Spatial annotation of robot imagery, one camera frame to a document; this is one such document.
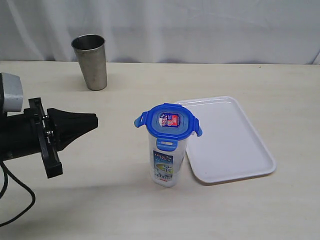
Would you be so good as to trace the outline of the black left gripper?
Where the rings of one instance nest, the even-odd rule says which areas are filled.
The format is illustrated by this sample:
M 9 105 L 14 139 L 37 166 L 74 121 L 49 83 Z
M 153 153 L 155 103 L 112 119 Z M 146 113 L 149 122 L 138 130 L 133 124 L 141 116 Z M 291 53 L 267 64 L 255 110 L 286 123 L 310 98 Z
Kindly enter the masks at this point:
M 47 115 L 40 97 L 30 98 L 28 103 L 29 108 L 23 113 L 35 130 L 46 176 L 48 179 L 60 176 L 63 174 L 63 166 L 58 152 L 96 129 L 98 117 L 95 113 L 68 112 L 56 108 L 48 108 Z

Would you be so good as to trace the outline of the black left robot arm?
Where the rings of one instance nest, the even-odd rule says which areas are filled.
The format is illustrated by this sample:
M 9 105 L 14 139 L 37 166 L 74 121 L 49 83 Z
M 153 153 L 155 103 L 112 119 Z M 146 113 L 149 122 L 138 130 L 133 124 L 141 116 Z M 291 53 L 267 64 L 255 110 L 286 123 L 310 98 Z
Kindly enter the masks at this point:
M 43 109 L 41 98 L 30 98 L 22 114 L 0 119 L 0 159 L 7 161 L 40 153 L 47 177 L 63 174 L 58 153 L 98 127 L 94 113 Z

